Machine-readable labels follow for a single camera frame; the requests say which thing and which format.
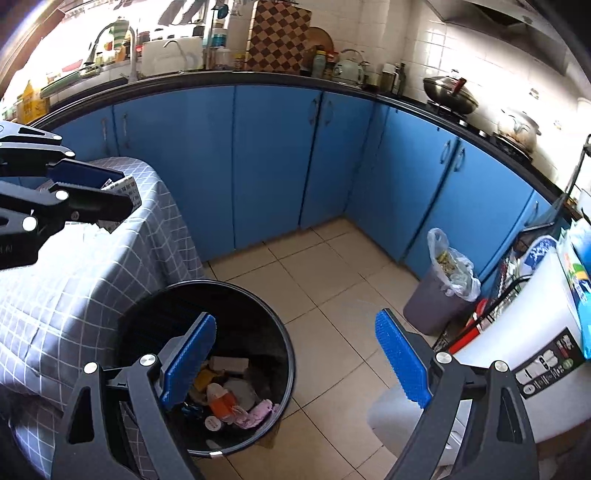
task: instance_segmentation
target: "white plastic bag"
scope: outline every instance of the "white plastic bag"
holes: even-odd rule
[[[480,295],[480,280],[474,276],[474,264],[450,248],[447,235],[440,228],[429,230],[427,243],[433,270],[443,283],[441,290],[445,295],[457,295],[463,300],[475,301]]]

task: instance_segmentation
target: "electric kettle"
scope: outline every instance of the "electric kettle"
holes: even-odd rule
[[[345,52],[352,51],[360,58],[359,61],[344,59]],[[340,83],[347,83],[348,85],[361,86],[365,79],[365,70],[362,67],[363,57],[361,53],[352,48],[346,48],[341,52],[341,59],[335,65],[333,71],[333,80]]]

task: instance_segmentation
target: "range hood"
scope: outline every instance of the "range hood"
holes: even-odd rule
[[[510,43],[565,75],[569,49],[554,27],[525,0],[425,0],[448,24]]]

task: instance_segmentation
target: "cutting board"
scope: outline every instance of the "cutting board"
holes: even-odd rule
[[[245,70],[300,73],[312,12],[294,5],[257,1],[252,9]]]

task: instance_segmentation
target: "black trash can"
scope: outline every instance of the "black trash can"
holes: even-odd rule
[[[217,323],[211,355],[244,357],[265,379],[261,398],[279,404],[263,423],[250,430],[227,426],[219,432],[186,418],[180,408],[168,421],[183,438],[189,454],[210,457],[244,450],[265,436],[281,418],[294,388],[296,359],[289,335],[269,305],[243,288],[215,280],[177,283],[139,302],[121,319],[118,365],[133,364],[146,353],[158,353],[166,342],[184,335],[201,312]]]

